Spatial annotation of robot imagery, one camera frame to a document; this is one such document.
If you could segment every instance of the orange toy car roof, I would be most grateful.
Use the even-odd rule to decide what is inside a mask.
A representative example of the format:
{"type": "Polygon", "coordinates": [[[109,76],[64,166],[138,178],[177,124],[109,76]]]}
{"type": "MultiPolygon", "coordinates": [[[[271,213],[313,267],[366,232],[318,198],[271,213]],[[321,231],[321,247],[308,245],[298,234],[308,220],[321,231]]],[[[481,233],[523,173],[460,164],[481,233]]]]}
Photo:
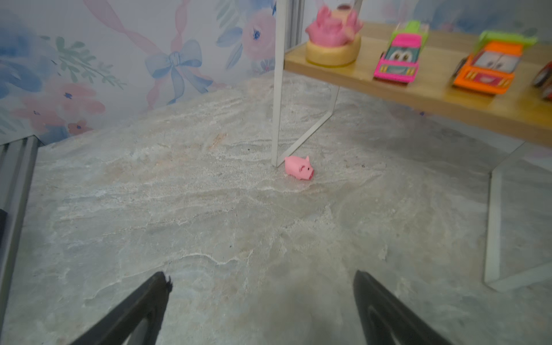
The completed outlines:
{"type": "Polygon", "coordinates": [[[499,41],[489,42],[484,49],[516,56],[521,56],[523,54],[523,45],[499,41]]]}

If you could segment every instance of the red toy car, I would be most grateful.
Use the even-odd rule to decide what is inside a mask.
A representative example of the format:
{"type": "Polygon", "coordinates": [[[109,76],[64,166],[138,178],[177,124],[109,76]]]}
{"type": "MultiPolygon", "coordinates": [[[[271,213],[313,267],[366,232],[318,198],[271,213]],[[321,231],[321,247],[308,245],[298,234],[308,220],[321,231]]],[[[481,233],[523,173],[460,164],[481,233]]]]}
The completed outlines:
{"type": "Polygon", "coordinates": [[[552,100],[552,61],[533,79],[533,86],[543,89],[543,98],[552,100]]]}

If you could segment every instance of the yellow round base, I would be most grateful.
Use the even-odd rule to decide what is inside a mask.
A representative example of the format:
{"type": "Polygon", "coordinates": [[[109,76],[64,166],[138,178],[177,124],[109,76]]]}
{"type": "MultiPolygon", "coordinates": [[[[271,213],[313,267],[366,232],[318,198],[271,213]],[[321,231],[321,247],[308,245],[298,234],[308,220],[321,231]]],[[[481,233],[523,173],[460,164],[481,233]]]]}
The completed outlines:
{"type": "Polygon", "coordinates": [[[354,40],[343,47],[321,47],[308,41],[306,58],[316,65],[336,67],[356,60],[359,51],[360,35],[356,34],[354,40]]]}

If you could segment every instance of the wooden shelf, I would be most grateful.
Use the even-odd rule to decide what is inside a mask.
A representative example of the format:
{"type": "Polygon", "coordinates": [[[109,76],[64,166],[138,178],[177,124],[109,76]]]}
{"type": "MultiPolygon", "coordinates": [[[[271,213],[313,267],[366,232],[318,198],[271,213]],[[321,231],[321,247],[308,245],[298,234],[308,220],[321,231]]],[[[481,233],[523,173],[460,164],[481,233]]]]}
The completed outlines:
{"type": "Polygon", "coordinates": [[[407,85],[373,79],[379,57],[386,50],[392,26],[367,24],[356,62],[325,68],[308,63],[305,45],[285,55],[284,69],[341,87],[439,114],[468,125],[552,147],[552,102],[540,99],[531,80],[552,60],[552,48],[538,45],[516,69],[507,93],[490,96],[452,86],[452,73],[477,41],[476,36],[431,32],[420,54],[416,80],[407,85]]]}

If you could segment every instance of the pink toy car roof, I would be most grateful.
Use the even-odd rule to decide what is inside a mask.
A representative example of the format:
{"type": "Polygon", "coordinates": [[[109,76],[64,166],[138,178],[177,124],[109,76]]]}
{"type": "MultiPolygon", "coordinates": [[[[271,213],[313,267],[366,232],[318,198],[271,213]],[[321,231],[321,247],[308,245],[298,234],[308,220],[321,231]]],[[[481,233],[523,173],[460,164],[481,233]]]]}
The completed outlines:
{"type": "Polygon", "coordinates": [[[422,46],[422,37],[416,34],[398,34],[391,45],[394,47],[419,48],[422,46]]]}

